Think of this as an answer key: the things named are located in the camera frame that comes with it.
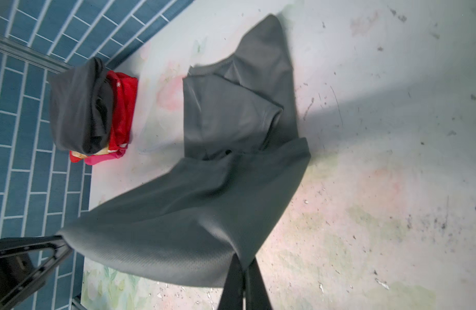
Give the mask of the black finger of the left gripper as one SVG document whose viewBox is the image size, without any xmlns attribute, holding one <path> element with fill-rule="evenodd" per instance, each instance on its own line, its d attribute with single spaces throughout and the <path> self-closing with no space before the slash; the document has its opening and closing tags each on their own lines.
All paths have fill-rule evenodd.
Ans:
<svg viewBox="0 0 476 310">
<path fill-rule="evenodd" d="M 41 251 L 51 255 L 34 266 L 30 253 Z M 13 309 L 42 288 L 73 251 L 61 236 L 0 239 L 0 309 Z"/>
</svg>

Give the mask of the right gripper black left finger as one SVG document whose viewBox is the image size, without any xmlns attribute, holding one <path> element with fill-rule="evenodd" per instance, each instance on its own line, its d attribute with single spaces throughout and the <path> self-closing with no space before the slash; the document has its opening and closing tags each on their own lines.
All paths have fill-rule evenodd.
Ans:
<svg viewBox="0 0 476 310">
<path fill-rule="evenodd" d="M 242 310 L 244 298 L 244 271 L 238 256 L 232 258 L 218 310 Z"/>
</svg>

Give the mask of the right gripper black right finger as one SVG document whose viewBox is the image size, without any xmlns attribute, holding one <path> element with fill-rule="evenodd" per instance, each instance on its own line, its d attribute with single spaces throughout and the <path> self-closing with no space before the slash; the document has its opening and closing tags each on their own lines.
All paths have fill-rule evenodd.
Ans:
<svg viewBox="0 0 476 310">
<path fill-rule="evenodd" d="M 244 279 L 246 310 L 273 310 L 256 259 L 244 272 Z"/>
</svg>

